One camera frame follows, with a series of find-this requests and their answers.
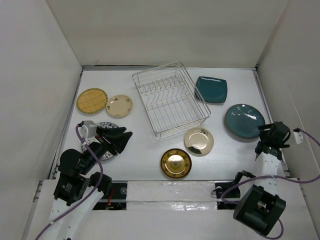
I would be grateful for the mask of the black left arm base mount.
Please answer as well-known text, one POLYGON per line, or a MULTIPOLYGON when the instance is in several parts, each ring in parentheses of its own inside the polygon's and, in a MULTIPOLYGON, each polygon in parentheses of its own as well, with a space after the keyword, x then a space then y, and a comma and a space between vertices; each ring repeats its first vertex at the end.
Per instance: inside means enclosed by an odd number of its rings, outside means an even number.
POLYGON ((94 206, 93 210, 121 211, 127 209, 128 182, 116 181, 112 183, 109 195, 105 195, 94 206))

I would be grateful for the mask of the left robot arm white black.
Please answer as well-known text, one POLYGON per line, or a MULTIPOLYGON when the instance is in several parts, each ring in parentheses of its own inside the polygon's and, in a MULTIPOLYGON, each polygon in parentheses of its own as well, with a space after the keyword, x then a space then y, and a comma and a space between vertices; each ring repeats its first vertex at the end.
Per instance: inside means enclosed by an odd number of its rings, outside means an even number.
POLYGON ((112 182, 104 174, 101 158, 106 153, 113 157, 121 154, 133 133, 125 127, 99 127, 93 121, 82 121, 75 132, 86 150, 71 148, 60 156, 49 223, 37 240, 76 239, 92 210, 101 205, 100 200, 109 209, 126 207, 127 183, 112 182))

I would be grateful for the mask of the dark teal square plate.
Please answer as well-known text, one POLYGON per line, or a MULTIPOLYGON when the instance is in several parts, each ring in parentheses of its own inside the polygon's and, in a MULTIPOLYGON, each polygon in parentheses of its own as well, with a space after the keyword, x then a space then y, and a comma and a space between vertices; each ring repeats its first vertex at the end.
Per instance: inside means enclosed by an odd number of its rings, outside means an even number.
POLYGON ((198 91, 195 91, 195 97, 200 99, 201 94, 203 100, 210 104, 222 104, 226 101, 228 95, 227 81, 220 78, 199 76, 196 81, 198 91))

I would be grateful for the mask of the teal round blossom plate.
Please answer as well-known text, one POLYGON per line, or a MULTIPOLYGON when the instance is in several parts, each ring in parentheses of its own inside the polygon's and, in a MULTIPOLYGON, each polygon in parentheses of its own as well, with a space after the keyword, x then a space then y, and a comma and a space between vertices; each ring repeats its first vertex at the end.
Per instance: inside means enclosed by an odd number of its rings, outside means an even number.
POLYGON ((224 116, 226 128, 244 139, 254 139, 260 134, 259 126, 266 124, 264 116, 255 107, 240 103, 228 108, 224 116))

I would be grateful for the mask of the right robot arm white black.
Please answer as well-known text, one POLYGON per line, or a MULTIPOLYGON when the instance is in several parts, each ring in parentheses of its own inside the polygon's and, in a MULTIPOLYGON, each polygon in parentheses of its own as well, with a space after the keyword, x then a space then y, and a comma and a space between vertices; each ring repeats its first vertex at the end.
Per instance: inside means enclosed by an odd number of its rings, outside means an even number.
POLYGON ((288 148, 289 127, 277 121, 258 127, 259 138, 255 148, 256 177, 249 184, 238 179, 231 184, 231 191, 242 197, 233 212, 233 218, 263 237, 267 237, 286 208, 277 190, 278 169, 281 165, 282 148, 288 148))

